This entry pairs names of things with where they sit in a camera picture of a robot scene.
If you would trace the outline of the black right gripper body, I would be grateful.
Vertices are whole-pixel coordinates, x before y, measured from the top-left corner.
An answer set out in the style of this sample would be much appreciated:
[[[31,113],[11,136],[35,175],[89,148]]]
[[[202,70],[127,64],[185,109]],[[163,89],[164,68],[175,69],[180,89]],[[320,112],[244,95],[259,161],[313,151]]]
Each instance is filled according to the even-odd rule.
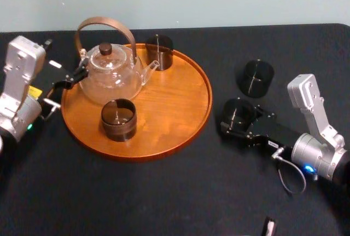
[[[262,145],[269,148],[286,147],[292,149],[300,137],[300,133],[277,123],[276,115],[264,110],[265,114],[258,119],[248,118],[248,109],[245,109],[246,132],[253,133],[252,140],[247,140],[249,146]]]

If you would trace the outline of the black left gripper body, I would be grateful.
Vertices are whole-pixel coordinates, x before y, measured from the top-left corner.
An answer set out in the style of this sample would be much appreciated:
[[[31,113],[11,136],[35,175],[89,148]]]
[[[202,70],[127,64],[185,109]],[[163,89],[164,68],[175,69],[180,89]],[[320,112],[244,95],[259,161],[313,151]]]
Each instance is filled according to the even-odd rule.
[[[43,102],[56,91],[53,89],[54,84],[64,80],[73,82],[73,75],[57,62],[49,61],[30,83],[28,95],[38,102]]]

